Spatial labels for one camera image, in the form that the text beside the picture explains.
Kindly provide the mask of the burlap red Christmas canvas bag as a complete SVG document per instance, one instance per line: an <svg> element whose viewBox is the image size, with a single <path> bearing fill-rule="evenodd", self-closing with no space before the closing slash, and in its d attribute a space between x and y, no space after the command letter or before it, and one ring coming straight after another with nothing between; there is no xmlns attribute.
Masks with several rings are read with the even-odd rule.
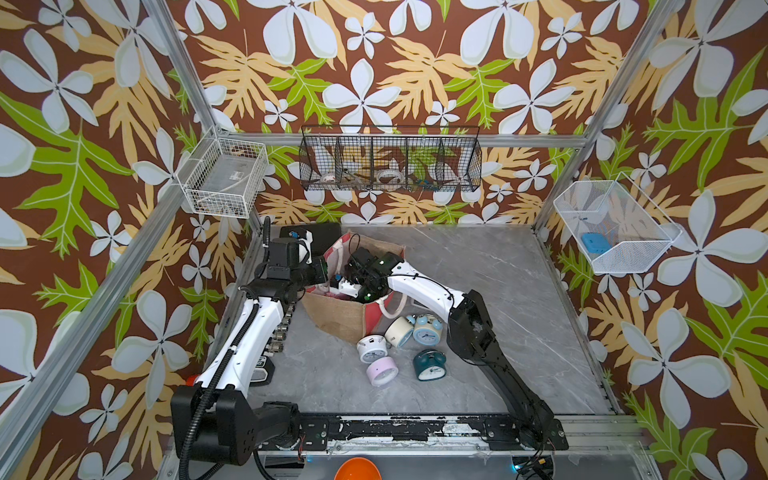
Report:
<svg viewBox="0 0 768 480"><path fill-rule="evenodd" d="M323 257L329 277L340 274L358 247L375 256L394 253L405 258L406 247L347 231L325 248ZM328 282L307 289L301 301L310 319L322 331L351 344L372 334L383 318L393 321L403 310L401 294L387 293L378 300L361 303L348 295L333 293Z"/></svg>

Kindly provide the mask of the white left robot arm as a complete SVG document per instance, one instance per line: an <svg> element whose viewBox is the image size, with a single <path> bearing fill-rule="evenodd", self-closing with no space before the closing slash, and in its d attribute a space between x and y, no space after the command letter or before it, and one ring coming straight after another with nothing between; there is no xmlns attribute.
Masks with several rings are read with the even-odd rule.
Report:
<svg viewBox="0 0 768 480"><path fill-rule="evenodd" d="M274 331L301 292L328 279L324 257L313 249L314 234L293 230L272 238L263 224L264 258L253 279L240 286L243 310L209 367L171 399L178 476L190 476L190 463L203 461L209 479L225 465L244 465L265 442L292 447L300 439L300 412L291 402L248 402L251 379Z"/></svg>

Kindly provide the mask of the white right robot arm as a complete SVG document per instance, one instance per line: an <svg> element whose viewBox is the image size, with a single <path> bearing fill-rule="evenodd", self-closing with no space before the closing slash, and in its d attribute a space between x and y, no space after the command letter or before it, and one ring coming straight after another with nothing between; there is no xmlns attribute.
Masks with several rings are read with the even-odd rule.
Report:
<svg viewBox="0 0 768 480"><path fill-rule="evenodd" d="M424 306L447 325L447 345L466 363L481 369L504 400L518 425L520 444L531 449L553 447L562 440L562 426L550 406L512 367L493 330L482 295L449 288L419 272L401 256L376 257L359 247L331 256L331 276L345 295L373 301L398 292Z"/></svg>

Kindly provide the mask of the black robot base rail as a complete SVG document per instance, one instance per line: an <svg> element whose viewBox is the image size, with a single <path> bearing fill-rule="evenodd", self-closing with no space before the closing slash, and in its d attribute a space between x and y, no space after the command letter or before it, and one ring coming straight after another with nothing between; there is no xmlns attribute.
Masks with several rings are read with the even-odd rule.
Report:
<svg viewBox="0 0 768 480"><path fill-rule="evenodd" d="M478 440L492 451L566 451L569 443L561 422L553 419L543 429L525 427L509 414L463 415L300 415L303 448L318 451L332 441L384 439L426 444L444 439Z"/></svg>

